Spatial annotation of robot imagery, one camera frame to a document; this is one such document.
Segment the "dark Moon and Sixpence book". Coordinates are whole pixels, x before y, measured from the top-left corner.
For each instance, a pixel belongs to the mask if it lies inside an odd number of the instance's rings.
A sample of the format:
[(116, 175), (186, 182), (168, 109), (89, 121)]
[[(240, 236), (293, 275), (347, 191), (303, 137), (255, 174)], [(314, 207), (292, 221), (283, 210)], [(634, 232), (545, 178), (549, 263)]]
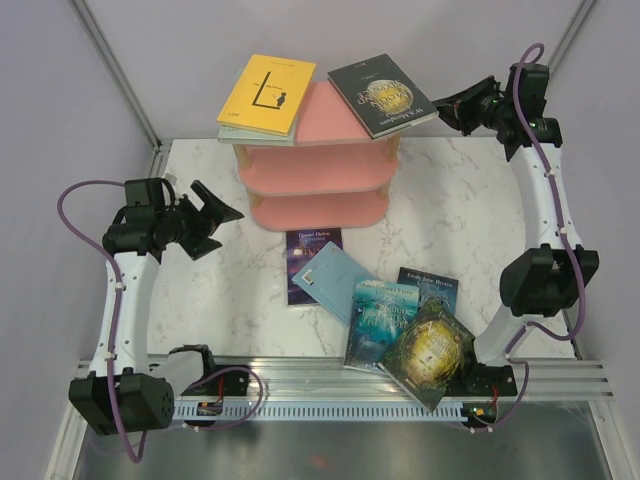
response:
[(372, 140), (439, 115), (434, 104), (388, 54), (332, 70), (328, 80)]

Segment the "pale green Great Gatsby book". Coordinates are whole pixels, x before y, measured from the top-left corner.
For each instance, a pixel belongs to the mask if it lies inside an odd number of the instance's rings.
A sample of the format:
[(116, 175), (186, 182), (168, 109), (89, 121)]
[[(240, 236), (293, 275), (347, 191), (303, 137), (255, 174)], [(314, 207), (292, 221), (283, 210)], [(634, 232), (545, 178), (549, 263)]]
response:
[(218, 140), (225, 144), (252, 146), (293, 146), (298, 115), (275, 109), (249, 112), (220, 112)]

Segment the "light blue book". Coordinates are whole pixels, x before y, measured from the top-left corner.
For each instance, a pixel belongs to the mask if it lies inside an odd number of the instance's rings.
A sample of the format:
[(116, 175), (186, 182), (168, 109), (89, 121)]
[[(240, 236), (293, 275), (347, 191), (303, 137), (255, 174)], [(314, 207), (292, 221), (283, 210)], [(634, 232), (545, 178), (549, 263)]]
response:
[(345, 325), (350, 324), (355, 285), (377, 280), (333, 242), (302, 266), (292, 281)]

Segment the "yellow Little Prince book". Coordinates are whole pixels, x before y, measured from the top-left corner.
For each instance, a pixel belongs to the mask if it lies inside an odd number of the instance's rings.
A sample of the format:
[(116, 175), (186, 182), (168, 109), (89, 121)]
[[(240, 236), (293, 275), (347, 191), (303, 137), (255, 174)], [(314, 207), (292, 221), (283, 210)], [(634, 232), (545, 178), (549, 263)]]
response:
[(315, 69), (312, 62), (252, 55), (219, 113), (218, 123), (287, 136)]

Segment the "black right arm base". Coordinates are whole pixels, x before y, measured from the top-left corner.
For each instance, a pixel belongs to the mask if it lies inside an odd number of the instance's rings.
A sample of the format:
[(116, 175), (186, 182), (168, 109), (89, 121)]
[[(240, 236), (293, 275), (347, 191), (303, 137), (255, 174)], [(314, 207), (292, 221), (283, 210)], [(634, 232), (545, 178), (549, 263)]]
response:
[(470, 433), (492, 432), (500, 419), (499, 401), (516, 399), (518, 389), (510, 366), (470, 362), (459, 367), (449, 382), (447, 397), (463, 400), (461, 425)]

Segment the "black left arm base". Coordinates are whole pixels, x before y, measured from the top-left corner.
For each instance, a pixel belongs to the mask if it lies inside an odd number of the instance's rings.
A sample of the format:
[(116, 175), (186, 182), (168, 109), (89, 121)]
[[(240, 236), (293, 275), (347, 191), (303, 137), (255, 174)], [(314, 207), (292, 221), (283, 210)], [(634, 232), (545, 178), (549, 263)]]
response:
[[(251, 381), (258, 387), (256, 400), (248, 400), (244, 409), (225, 404), (227, 398), (236, 394), (246, 396)], [(240, 426), (260, 413), (265, 400), (265, 384), (248, 366), (220, 367), (213, 374), (191, 385), (188, 393), (194, 393), (200, 387), (205, 393), (214, 393), (212, 400), (186, 396), (179, 398), (174, 407), (173, 420), (194, 431), (224, 431)]]

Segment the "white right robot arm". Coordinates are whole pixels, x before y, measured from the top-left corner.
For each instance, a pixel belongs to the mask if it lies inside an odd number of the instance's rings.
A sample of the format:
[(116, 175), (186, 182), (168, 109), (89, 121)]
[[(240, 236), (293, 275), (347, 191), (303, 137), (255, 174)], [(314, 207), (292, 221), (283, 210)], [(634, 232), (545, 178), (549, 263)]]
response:
[(492, 76), (435, 101), (441, 120), (468, 136), (483, 126), (497, 134), (516, 177), (525, 220), (525, 250), (500, 276), (501, 305), (474, 341), (476, 359), (456, 370), (471, 394), (493, 381), (489, 365), (513, 362), (515, 347), (533, 330), (573, 340), (586, 317), (586, 287), (600, 264), (570, 214), (562, 177), (559, 123), (544, 115), (547, 66), (514, 64), (502, 87)]

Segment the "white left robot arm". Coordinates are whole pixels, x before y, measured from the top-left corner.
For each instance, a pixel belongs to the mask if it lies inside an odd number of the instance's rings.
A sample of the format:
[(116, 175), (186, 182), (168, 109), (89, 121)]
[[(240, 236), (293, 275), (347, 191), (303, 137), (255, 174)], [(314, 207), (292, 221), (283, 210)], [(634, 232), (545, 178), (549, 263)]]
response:
[(160, 366), (150, 363), (151, 297), (168, 245), (199, 260), (221, 248), (213, 237), (219, 226), (244, 217), (199, 180), (191, 190), (201, 207), (177, 196), (164, 178), (128, 180), (121, 186), (125, 204), (102, 240), (92, 245), (106, 260), (100, 336), (87, 375), (72, 380), (68, 391), (71, 404), (100, 436), (165, 429), (178, 396), (206, 395), (217, 387), (219, 372), (204, 344), (177, 347)]

